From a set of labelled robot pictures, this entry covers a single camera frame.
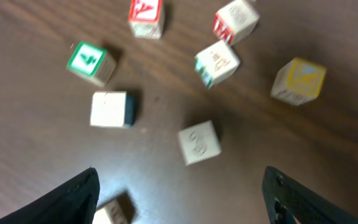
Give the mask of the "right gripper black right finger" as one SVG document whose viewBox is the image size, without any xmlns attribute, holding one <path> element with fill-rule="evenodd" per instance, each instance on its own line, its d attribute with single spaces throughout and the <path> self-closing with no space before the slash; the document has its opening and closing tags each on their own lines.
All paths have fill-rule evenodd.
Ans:
<svg viewBox="0 0 358 224">
<path fill-rule="evenodd" d="M 262 193 L 270 223 L 358 223 L 358 218 L 272 166 L 265 168 Z"/>
</svg>

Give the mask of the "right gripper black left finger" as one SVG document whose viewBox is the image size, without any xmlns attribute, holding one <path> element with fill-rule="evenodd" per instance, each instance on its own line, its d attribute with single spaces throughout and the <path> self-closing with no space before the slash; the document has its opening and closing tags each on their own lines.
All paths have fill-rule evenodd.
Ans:
<svg viewBox="0 0 358 224">
<path fill-rule="evenodd" d="M 0 218 L 0 224 L 91 224 L 99 191 L 98 173 L 90 167 L 34 202 Z"/>
</svg>

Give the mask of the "plain engraved wooden block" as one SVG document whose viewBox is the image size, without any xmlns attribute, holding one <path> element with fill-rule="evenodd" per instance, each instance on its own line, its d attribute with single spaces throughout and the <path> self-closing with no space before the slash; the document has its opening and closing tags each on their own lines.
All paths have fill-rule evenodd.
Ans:
<svg viewBox="0 0 358 224">
<path fill-rule="evenodd" d="M 216 157 L 222 151 L 211 120 L 181 130 L 178 140 L 187 166 Z"/>
</svg>

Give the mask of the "yellow wooden block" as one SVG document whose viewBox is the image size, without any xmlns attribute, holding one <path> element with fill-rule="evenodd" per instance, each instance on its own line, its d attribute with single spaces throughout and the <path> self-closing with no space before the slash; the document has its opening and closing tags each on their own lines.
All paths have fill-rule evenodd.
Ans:
<svg viewBox="0 0 358 224">
<path fill-rule="evenodd" d="M 293 106 L 313 101 L 321 92 L 326 72 L 322 65 L 295 57 L 278 71 L 270 95 Z"/>
</svg>

